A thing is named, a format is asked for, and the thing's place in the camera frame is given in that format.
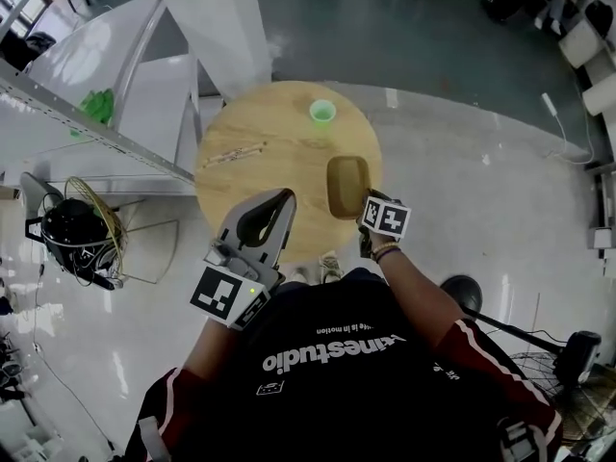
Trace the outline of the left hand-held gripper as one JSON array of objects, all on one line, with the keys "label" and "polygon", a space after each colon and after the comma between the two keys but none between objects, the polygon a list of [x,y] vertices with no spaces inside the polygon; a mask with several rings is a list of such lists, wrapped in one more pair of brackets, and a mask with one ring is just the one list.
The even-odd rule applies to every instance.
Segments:
[{"label": "left hand-held gripper", "polygon": [[228,328],[246,328],[284,281],[278,260],[295,212],[290,189],[259,192],[233,207],[211,241],[190,304]]}]

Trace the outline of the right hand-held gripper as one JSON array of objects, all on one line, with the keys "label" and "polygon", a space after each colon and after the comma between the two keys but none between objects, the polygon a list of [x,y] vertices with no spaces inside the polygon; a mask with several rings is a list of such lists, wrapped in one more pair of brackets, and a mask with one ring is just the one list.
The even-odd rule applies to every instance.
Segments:
[{"label": "right hand-held gripper", "polygon": [[360,233],[361,257],[374,257],[379,245],[372,236],[383,239],[383,244],[397,244],[405,235],[411,209],[382,192],[368,189],[363,197],[363,209],[357,219]]}]

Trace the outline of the person's left forearm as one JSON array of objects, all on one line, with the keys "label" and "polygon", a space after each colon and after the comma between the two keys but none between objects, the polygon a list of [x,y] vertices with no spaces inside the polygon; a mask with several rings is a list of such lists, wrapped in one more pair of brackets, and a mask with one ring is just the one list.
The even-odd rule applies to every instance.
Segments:
[{"label": "person's left forearm", "polygon": [[241,331],[207,319],[183,369],[206,381],[217,378],[231,360],[242,336]]}]

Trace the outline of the person's right forearm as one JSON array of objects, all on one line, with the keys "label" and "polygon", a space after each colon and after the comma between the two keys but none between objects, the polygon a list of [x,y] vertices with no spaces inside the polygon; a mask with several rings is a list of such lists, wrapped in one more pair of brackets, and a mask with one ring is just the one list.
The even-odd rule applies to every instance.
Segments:
[{"label": "person's right forearm", "polygon": [[464,318],[460,306],[421,273],[398,244],[379,244],[373,259],[412,326],[431,347],[438,346]]}]

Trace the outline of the round wooden table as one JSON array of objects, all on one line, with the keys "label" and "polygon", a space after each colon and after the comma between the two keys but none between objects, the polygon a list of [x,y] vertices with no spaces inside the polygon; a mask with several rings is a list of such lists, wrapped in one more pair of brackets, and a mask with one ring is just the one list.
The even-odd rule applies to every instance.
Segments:
[{"label": "round wooden table", "polygon": [[197,200],[214,234],[250,202],[268,216],[293,212],[279,260],[315,260],[357,236],[353,218],[330,211],[327,167],[337,157],[363,159],[371,187],[381,187],[376,133],[349,97],[309,82],[259,86],[228,102],[204,133],[194,165]]}]

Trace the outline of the wooden chopsticks pair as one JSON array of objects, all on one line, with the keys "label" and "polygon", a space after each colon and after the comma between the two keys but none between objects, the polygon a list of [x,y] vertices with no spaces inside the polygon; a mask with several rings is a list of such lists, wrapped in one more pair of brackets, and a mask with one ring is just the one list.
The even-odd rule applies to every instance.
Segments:
[{"label": "wooden chopsticks pair", "polygon": [[259,155],[263,152],[264,148],[267,145],[268,143],[266,141],[263,141],[263,142],[253,144],[251,146],[232,149],[228,152],[207,158],[201,166],[204,168],[213,167],[219,164],[234,162],[234,161],[240,160],[245,157]]}]

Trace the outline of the green plastic cup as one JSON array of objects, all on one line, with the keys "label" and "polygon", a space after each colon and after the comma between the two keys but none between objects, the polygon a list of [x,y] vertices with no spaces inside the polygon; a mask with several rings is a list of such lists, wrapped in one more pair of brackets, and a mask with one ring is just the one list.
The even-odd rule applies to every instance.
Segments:
[{"label": "green plastic cup", "polygon": [[325,127],[336,117],[335,104],[326,99],[316,99],[309,107],[309,115],[316,126]]}]

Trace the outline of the person's black red shirt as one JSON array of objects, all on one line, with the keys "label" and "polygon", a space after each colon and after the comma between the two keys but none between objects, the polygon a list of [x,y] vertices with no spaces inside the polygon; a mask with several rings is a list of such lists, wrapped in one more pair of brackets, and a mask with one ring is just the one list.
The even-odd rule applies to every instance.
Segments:
[{"label": "person's black red shirt", "polygon": [[428,346],[376,279],[274,297],[221,377],[146,392],[171,462],[553,462],[562,420],[473,321]]}]

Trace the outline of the black helmet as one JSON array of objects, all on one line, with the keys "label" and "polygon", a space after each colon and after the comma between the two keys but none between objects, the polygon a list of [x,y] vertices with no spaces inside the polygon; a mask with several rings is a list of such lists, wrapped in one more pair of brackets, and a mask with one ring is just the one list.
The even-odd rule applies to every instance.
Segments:
[{"label": "black helmet", "polygon": [[95,208],[75,198],[64,199],[49,209],[40,222],[40,235],[60,267],[79,284],[95,285],[106,291],[121,286],[115,277],[117,247],[121,233],[111,230]]}]

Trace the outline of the white metal shelf rack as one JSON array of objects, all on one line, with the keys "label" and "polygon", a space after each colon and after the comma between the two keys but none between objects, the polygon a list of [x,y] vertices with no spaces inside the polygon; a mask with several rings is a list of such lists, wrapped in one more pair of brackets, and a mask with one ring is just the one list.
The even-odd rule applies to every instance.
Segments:
[{"label": "white metal shelf rack", "polygon": [[132,0],[25,65],[0,56],[0,186],[32,174],[116,194],[189,194],[223,107],[164,0]]}]

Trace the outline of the grey white chair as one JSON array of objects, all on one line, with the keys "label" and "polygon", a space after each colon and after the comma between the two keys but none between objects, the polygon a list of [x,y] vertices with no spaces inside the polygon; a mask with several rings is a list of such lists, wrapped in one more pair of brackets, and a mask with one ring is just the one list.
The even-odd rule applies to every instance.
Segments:
[{"label": "grey white chair", "polygon": [[62,193],[48,183],[39,180],[30,172],[22,172],[20,175],[20,193],[25,207],[25,237],[31,241],[44,243],[44,238],[30,231],[35,224],[40,224],[42,217],[39,216],[39,208],[45,202],[51,203],[51,207],[64,200]]}]

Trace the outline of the white cylinder bin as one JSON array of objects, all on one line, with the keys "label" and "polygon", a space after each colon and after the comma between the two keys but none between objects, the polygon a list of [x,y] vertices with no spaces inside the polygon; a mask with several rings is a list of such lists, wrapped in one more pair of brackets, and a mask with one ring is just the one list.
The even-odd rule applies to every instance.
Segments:
[{"label": "white cylinder bin", "polygon": [[616,106],[616,72],[585,90],[582,101],[591,116],[600,115]]},{"label": "white cylinder bin", "polygon": [[587,18],[581,19],[558,42],[559,49],[573,69],[579,69],[603,51],[609,50],[604,38]]}]

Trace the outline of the black floor fan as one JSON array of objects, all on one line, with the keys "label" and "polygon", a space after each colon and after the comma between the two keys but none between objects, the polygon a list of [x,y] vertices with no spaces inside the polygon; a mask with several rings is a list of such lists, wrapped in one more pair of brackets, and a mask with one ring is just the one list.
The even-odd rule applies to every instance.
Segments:
[{"label": "black floor fan", "polygon": [[512,355],[531,384],[552,401],[563,421],[563,462],[592,462],[616,441],[616,370],[597,362],[602,337],[577,331],[556,340],[544,330],[525,331],[481,313],[482,291],[468,275],[454,275],[441,288],[467,315],[529,345]]}]

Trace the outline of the black backpack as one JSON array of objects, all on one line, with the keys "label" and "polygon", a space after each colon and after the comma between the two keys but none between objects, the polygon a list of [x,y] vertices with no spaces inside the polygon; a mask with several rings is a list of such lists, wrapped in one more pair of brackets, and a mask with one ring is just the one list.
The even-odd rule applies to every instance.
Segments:
[{"label": "black backpack", "polygon": [[614,19],[612,7],[601,0],[593,0],[586,6],[584,14],[599,36],[606,39]]}]

